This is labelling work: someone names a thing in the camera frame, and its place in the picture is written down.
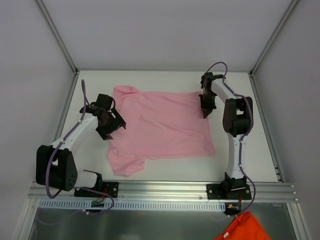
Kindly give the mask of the pink t shirt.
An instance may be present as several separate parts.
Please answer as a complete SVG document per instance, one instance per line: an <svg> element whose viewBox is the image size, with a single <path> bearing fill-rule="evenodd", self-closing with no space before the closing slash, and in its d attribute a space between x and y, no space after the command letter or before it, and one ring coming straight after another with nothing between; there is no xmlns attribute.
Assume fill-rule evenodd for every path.
<svg viewBox="0 0 320 240"><path fill-rule="evenodd" d="M203 117L200 93L113 89L125 128L112 133L107 160L113 174L129 177L147 160L211 157L216 153L209 120Z"/></svg>

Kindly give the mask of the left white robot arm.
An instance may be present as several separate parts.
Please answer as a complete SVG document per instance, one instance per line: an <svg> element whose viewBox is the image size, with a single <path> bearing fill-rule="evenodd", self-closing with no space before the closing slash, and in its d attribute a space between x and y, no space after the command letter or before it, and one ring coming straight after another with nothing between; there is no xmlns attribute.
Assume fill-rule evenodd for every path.
<svg viewBox="0 0 320 240"><path fill-rule="evenodd" d="M126 122L116 110L116 101L109 95L100 93L96 101L80 109L80 118L66 135L50 145L41 145L36 152L36 183L45 186L49 198L72 189L87 191L97 197L104 189L102 175L91 170L78 169L75 155L85 139L97 132L104 141L112 139L112 133L126 128Z"/></svg>

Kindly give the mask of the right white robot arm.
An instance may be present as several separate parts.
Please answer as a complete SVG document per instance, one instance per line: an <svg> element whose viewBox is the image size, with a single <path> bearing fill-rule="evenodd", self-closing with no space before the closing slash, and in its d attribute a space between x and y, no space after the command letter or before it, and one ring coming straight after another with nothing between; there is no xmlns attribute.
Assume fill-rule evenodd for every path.
<svg viewBox="0 0 320 240"><path fill-rule="evenodd" d="M228 86L223 74L206 72L201 77L200 107L203 118L217 108L216 97L224 103L222 126L228 137L228 165L224 180L206 185L209 200L251 200L245 174L245 144L253 128L253 100L237 94Z"/></svg>

